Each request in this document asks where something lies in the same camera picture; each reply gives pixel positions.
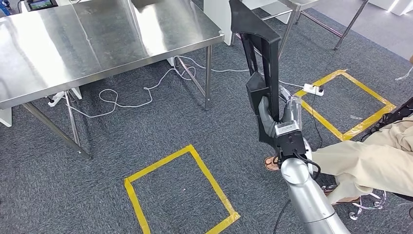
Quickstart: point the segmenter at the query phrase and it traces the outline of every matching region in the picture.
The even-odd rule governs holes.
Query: power strip
[[[62,92],[58,92],[56,95],[53,96],[53,98],[52,98],[53,102],[49,101],[49,103],[48,103],[49,106],[50,106],[50,107],[56,106],[56,104],[63,98],[64,95],[65,95],[65,94],[64,94],[63,91],[62,91]]]
[[[317,96],[323,96],[324,95],[324,88],[323,86],[315,86],[312,84],[304,84],[303,90],[306,91],[307,93],[311,93]]]

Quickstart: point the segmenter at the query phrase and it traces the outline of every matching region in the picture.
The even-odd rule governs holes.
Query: chair caster wheel
[[[354,213],[354,212],[350,212],[350,213],[349,213],[349,217],[350,217],[350,219],[352,219],[352,220],[356,221],[356,220],[358,219],[358,217],[357,217],[357,216],[355,216],[355,214],[356,214],[356,213]]]

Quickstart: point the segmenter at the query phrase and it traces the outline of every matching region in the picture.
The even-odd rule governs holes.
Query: white cabinet
[[[413,0],[370,0],[369,3],[390,11],[398,16],[413,10]]]

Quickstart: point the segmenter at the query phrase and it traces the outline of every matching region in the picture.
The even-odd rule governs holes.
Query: yellow tape
[[[343,134],[335,128],[329,121],[327,121],[322,115],[320,115],[317,111],[311,108],[307,102],[302,100],[301,106],[304,107],[310,114],[313,114],[314,117],[322,123],[328,130],[330,130],[334,135],[336,135],[340,140],[344,140]]]
[[[190,151],[190,146],[192,146],[192,145],[189,145],[189,146],[187,146],[187,147],[185,147],[185,148],[183,148],[183,149],[181,149],[181,150],[179,150],[179,151],[177,151],[177,152],[169,155],[168,157],[163,158],[163,159],[157,161],[156,163],[154,163],[154,164],[146,167],[145,169],[142,169],[141,171],[139,171],[139,172],[131,175],[130,177],[128,177],[129,181],[132,183],[133,181],[135,181],[135,180],[139,179],[140,177],[148,174],[149,172],[152,172],[152,171],[155,170],[156,168],[161,167],[161,166],[167,164],[168,162],[174,160],[175,158],[177,158],[177,157],[179,157],[179,156],[181,156],[181,155],[184,155],[185,153],[188,153],[188,152]]]
[[[232,207],[231,203],[229,202],[228,198],[218,185],[217,181],[214,179],[214,176],[212,176],[211,172],[208,170],[207,166],[204,164],[202,161],[201,157],[199,156],[198,152],[196,152],[195,148],[192,145],[189,145],[169,156],[166,158],[163,158],[159,160],[158,162],[144,168],[143,170],[131,175],[130,177],[125,179],[125,188],[126,191],[129,195],[129,199],[131,200],[133,209],[135,210],[136,217],[138,219],[139,225],[142,228],[142,231],[144,234],[150,234],[150,229],[148,226],[148,222],[146,221],[146,218],[142,212],[142,208],[139,204],[138,198],[136,196],[135,190],[133,189],[131,183],[134,180],[139,179],[140,177],[154,171],[155,169],[167,164],[168,162],[174,160],[175,158],[182,156],[186,153],[191,153],[192,157],[195,159],[196,163],[198,164],[199,168],[201,169],[202,173],[204,173],[205,177],[208,179],[208,181],[211,183],[212,188],[214,189],[215,193],[218,195],[219,199],[222,201],[223,205],[229,212],[229,216],[218,223],[215,227],[213,227],[211,230],[207,232],[207,234],[218,234],[225,228],[227,228],[229,225],[231,225],[233,222],[235,222],[238,218],[241,216],[234,210]]]
[[[148,222],[143,215],[142,208],[139,205],[138,197],[135,194],[135,190],[133,189],[131,182],[128,178],[125,179],[125,188],[126,192],[129,195],[129,199],[131,200],[133,209],[135,210],[136,217],[138,218],[139,225],[141,225],[143,234],[150,234],[150,229],[148,226]]]
[[[222,232],[225,228],[227,228],[229,225],[231,225],[233,222],[235,222],[239,217],[241,217],[237,212],[230,214],[226,219],[224,219],[222,222],[217,224],[215,227],[213,227],[211,230],[206,232],[205,234],[217,234]]]
[[[198,152],[193,148],[192,145],[190,145],[191,149],[189,150],[195,159],[196,163],[198,163],[199,168],[201,168],[201,171],[204,173],[205,177],[209,180],[209,182],[212,185],[212,188],[215,190],[216,194],[222,201],[222,204],[225,206],[226,210],[230,213],[233,214],[235,213],[234,208],[232,207],[231,203],[229,202],[228,198],[225,196],[224,192],[221,190],[219,187],[217,181],[214,179],[212,176],[211,172],[209,172],[207,166],[205,166],[204,162],[202,159],[199,157]]]
[[[337,77],[338,75],[343,75],[344,77],[346,77],[347,79],[349,79],[351,82],[353,82],[355,85],[357,85],[358,87],[360,87],[361,89],[363,89],[364,91],[366,91],[368,94],[372,95],[373,97],[375,97],[377,100],[379,100],[380,102],[382,102],[385,106],[380,109],[379,111],[377,111],[376,113],[374,113],[373,115],[371,115],[370,117],[368,117],[367,119],[365,119],[363,122],[359,123],[358,125],[356,125],[355,127],[353,127],[352,129],[350,129],[349,131],[347,131],[346,133],[342,134],[336,127],[334,127],[329,121],[327,121],[323,116],[321,116],[318,112],[316,112],[315,110],[313,110],[311,108],[310,105],[308,105],[305,101],[302,101],[302,106],[309,112],[312,113],[314,112],[314,117],[316,119],[318,119],[318,121],[320,121],[320,123],[322,123],[328,130],[330,130],[330,132],[332,132],[338,139],[340,140],[350,140],[351,138],[353,138],[354,136],[356,136],[357,134],[363,132],[364,130],[366,130],[368,127],[370,127],[372,124],[374,124],[375,122],[379,121],[380,118],[383,116],[383,114],[385,113],[389,113],[391,112],[394,108],[396,108],[396,106],[394,106],[393,104],[391,104],[389,101],[387,101],[386,99],[382,98],[379,94],[377,94],[376,92],[374,92],[373,90],[371,90],[369,87],[367,87],[366,85],[364,85],[363,83],[361,83],[360,81],[356,80],[354,77],[352,77],[350,74],[348,74],[345,70],[337,70],[319,80],[317,80],[316,82],[313,83],[313,85],[316,86],[320,86],[323,85],[329,81],[331,81],[332,79],[334,79],[335,77]],[[303,90],[300,90],[298,92],[295,93],[295,95],[302,97],[304,95],[306,95],[307,93]]]

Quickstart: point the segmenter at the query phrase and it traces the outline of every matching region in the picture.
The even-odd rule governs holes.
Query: table top
[[[93,0],[0,19],[0,109],[224,40],[190,0]]]

